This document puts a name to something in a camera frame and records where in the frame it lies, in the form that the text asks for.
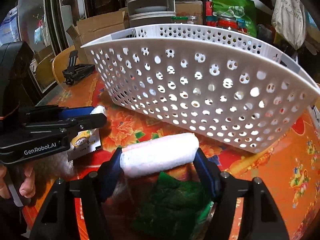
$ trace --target white plastic bag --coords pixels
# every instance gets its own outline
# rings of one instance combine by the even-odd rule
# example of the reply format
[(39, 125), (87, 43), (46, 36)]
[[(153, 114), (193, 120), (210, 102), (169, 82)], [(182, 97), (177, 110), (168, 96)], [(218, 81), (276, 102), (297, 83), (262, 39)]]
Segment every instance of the white plastic bag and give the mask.
[(302, 46), (306, 38), (306, 15), (300, 0), (276, 0), (271, 23), (294, 49)]

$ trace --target cardboard box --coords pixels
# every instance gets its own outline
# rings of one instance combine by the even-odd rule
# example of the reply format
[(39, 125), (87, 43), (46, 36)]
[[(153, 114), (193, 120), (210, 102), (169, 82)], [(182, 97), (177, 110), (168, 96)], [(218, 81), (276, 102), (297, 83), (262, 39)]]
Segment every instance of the cardboard box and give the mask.
[(116, 11), (97, 15), (77, 22), (77, 27), (73, 25), (67, 30), (67, 33), (73, 40), (78, 50), (78, 57), (82, 64), (92, 63), (91, 57), (85, 54), (84, 49), (80, 47), (89, 41), (93, 41), (102, 36), (113, 32), (124, 30), (128, 23), (124, 19), (125, 12)]
[(197, 16), (195, 24), (203, 25), (203, 5), (202, 1), (176, 2), (177, 16)]

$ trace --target wooden chair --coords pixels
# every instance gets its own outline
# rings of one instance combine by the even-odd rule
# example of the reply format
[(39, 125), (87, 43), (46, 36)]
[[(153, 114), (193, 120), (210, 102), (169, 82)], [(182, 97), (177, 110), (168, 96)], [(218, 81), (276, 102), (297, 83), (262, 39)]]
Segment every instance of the wooden chair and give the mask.
[[(63, 77), (62, 70), (67, 69), (70, 52), (75, 50), (75, 46), (65, 49), (59, 53), (52, 62), (52, 73), (58, 84), (64, 82), (66, 79)], [(76, 65), (80, 64), (79, 58), (77, 58)]]

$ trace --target plastic bag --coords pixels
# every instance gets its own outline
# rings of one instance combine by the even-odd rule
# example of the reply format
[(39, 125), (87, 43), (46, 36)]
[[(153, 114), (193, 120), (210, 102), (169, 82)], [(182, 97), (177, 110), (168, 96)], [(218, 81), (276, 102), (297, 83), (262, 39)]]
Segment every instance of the plastic bag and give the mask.
[(257, 37), (256, 8), (251, 0), (212, 0), (213, 15), (245, 22), (247, 34)]
[(306, 38), (306, 16), (300, 0), (276, 0), (271, 23), (295, 50), (302, 46)]

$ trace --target green bag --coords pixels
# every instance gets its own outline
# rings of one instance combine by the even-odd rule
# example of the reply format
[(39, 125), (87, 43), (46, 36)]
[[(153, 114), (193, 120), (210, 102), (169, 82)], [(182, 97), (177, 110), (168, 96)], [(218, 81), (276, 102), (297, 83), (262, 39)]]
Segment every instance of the green bag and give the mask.
[(251, 0), (212, 0), (214, 15), (245, 22), (247, 33), (257, 37), (256, 8)]

